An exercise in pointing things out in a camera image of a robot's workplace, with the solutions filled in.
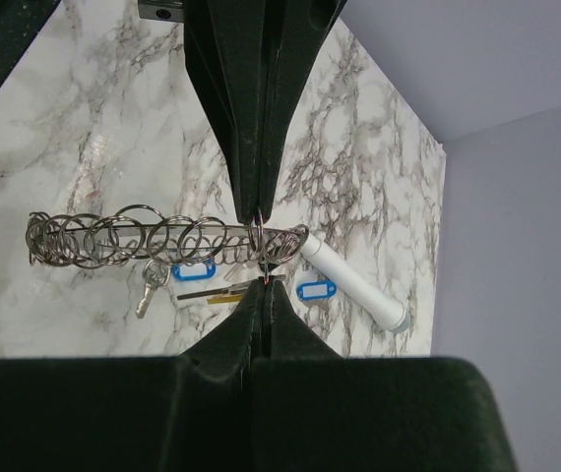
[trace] blue key tag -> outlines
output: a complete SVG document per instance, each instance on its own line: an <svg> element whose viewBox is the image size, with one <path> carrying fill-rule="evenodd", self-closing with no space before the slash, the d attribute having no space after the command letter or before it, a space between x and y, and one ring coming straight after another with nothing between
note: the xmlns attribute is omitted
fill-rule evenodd
<svg viewBox="0 0 561 472"><path fill-rule="evenodd" d="M211 278L218 271L218 267L213 261L196 264L174 265L171 273L176 280L181 282L191 282L193 280L205 280Z"/></svg>
<svg viewBox="0 0 561 472"><path fill-rule="evenodd" d="M298 298L303 302L331 298L336 294L337 291L337 285L331 280L301 283L296 289Z"/></svg>

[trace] marble pattern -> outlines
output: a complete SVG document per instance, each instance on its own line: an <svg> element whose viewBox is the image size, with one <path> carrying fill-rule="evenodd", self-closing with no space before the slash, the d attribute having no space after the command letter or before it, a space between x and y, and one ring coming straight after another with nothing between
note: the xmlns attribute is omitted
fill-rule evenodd
<svg viewBox="0 0 561 472"><path fill-rule="evenodd" d="M293 287L317 273L286 265L296 312L344 356L429 353L444 167L442 148L337 22L289 129L270 225L307 224L409 306L412 327L394 336L342 293L301 304ZM228 316L231 306L176 302L202 282L171 282L137 320L143 263L29 265L31 211L106 215L137 203L235 221L182 29L139 20L132 0L65 0L0 90L0 357L177 354Z"/></svg>

